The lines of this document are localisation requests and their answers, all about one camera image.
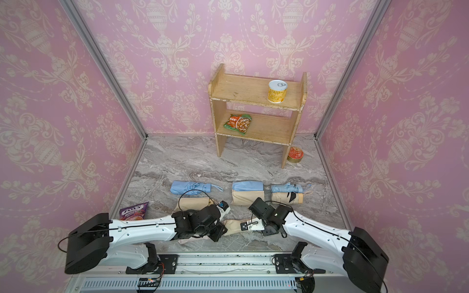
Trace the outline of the purple snack bag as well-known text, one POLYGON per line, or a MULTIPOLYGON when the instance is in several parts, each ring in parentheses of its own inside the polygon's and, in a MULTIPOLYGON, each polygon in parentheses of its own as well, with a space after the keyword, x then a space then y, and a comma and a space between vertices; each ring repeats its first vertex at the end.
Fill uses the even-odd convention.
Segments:
POLYGON ((140 203, 119 211, 119 219, 122 221, 144 220, 149 203, 140 203))

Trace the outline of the red round tin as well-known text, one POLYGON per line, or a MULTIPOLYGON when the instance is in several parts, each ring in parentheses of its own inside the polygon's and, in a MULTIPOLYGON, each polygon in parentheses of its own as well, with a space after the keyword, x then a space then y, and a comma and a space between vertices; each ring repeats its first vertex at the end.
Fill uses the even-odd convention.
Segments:
POLYGON ((304 152, 301 148, 293 146, 289 149, 287 161, 292 163, 299 163, 304 157, 304 152))

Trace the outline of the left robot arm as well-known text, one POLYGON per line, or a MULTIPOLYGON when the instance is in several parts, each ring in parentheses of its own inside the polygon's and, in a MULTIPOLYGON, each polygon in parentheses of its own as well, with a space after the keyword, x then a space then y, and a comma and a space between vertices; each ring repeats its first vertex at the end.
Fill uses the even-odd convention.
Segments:
POLYGON ((209 237, 217 242, 226 234, 225 201, 200 211, 178 211, 149 220, 116 220, 101 213, 67 236, 65 273, 75 275, 97 266, 125 266, 127 274, 150 274, 167 269, 156 251, 156 241, 209 237))

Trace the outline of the wooden two-tier shelf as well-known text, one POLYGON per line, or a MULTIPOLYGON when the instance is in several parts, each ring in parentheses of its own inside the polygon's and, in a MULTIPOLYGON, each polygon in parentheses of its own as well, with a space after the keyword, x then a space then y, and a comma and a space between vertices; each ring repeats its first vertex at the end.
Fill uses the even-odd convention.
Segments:
POLYGON ((218 157, 222 156, 227 139, 264 142, 282 146, 285 168, 308 97, 308 75, 299 82, 288 81, 285 101, 279 104, 267 99, 269 79, 229 74, 219 64, 208 84, 213 129, 218 157), (247 114, 252 123, 245 134, 224 127, 232 115, 247 114))

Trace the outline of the beige sleeved umbrella left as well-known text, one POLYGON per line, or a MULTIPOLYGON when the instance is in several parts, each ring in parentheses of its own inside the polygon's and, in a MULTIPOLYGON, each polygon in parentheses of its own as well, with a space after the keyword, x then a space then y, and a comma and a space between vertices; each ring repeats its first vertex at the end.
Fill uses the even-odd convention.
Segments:
POLYGON ((179 201, 179 204, 176 205, 174 211, 187 211, 194 210, 200 211, 203 208, 212 205, 214 202, 208 197, 191 197, 191 198, 182 198, 179 201))

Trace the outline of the aluminium front rail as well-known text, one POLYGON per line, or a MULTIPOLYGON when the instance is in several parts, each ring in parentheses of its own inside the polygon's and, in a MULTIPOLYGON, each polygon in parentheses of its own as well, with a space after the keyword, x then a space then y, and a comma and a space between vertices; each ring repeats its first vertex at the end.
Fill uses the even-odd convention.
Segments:
POLYGON ((178 253, 175 274, 128 275, 124 267, 98 267, 72 277, 68 293, 364 293, 348 277, 277 274, 275 254, 178 253))

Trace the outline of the yellow can white lid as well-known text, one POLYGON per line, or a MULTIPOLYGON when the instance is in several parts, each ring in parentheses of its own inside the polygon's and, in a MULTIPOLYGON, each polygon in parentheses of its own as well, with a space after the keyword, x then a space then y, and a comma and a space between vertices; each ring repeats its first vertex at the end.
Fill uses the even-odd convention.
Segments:
POLYGON ((276 79, 270 81, 268 86, 268 101, 275 104, 283 103, 287 95, 287 82, 276 79))

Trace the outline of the blue sleeved umbrella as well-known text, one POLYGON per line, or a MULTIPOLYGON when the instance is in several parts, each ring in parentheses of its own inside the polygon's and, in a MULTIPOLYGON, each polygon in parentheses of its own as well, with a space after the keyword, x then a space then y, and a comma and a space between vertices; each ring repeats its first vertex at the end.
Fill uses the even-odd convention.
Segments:
POLYGON ((211 183, 198 183, 193 181, 174 181, 171 185, 170 192, 175 195, 199 195, 201 193, 210 193, 212 189, 221 192, 224 189, 211 183))

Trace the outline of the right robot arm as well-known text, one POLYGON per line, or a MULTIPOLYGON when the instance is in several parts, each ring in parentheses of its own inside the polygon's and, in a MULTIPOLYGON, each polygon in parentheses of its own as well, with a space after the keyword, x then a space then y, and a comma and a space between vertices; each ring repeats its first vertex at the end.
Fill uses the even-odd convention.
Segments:
POLYGON ((295 212, 290 205, 257 198, 249 207, 252 218, 243 222, 243 231, 259 231, 264 236, 280 234, 300 239, 287 255, 277 254, 273 264, 279 274, 298 273, 313 283, 320 273, 348 277, 365 293, 386 293, 385 273, 389 257, 364 229, 352 231, 330 227, 295 212))

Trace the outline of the orange green snack packet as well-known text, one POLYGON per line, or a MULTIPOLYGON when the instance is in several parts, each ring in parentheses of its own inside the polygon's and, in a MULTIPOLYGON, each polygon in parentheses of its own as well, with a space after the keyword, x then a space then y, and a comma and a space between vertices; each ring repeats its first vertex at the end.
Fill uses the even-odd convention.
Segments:
POLYGON ((248 114, 231 114, 229 120, 224 124, 224 128, 237 131, 245 135, 252 122, 252 117, 248 114))

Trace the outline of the pink sleeved umbrella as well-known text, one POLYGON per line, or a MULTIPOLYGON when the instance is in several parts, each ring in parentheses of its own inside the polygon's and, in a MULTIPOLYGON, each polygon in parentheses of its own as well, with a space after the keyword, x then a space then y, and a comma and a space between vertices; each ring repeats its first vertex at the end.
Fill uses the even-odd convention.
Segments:
POLYGON ((189 239, 180 239, 180 240, 178 240, 178 243, 183 245, 183 244, 186 244, 186 243, 189 243, 189 242, 194 242, 194 241, 197 241, 197 240, 210 240, 210 238, 208 236, 193 236, 189 239))

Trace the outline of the beige umbrella sleeve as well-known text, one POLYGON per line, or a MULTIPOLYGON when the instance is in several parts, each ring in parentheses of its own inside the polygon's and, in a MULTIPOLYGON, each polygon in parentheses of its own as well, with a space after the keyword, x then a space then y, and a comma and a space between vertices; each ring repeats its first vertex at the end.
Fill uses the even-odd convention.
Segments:
POLYGON ((228 219, 222 222, 222 224, 226 227, 227 232, 224 233, 224 236, 229 236, 232 234, 238 234, 242 232, 241 229, 241 220, 233 220, 233 219, 228 219))
POLYGON ((264 191, 232 191, 232 205, 250 206, 257 198, 265 199, 264 191))

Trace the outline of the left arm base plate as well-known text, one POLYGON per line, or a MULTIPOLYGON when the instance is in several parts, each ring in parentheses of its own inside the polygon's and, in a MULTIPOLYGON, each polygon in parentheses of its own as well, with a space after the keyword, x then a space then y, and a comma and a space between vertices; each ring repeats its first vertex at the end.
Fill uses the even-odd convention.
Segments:
POLYGON ((156 251, 154 244, 146 242, 145 247, 149 253, 147 262, 140 266, 137 269, 132 269, 127 267, 125 273, 128 275, 144 275, 144 274, 154 274, 158 273, 161 276, 164 274, 173 275, 175 274, 177 264, 178 264, 178 255, 177 254, 166 254, 160 255, 156 251))

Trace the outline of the blue umbrella sleeve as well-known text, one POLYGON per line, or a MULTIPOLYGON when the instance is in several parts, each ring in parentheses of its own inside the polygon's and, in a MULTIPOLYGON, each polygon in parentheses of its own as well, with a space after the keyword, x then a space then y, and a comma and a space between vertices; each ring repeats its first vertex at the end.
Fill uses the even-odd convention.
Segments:
POLYGON ((232 190, 238 192, 264 191, 261 181, 236 181, 232 184, 232 190))

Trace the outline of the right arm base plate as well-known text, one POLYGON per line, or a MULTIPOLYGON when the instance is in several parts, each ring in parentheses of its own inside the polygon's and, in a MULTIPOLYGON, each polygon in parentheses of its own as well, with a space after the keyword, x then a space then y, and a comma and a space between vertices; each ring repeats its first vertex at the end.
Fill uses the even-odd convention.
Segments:
POLYGON ((302 273, 305 275, 324 274, 324 269, 311 269, 301 260, 302 252, 308 245, 307 242, 298 242, 291 254, 275 254, 272 263, 276 267, 277 274, 302 273))

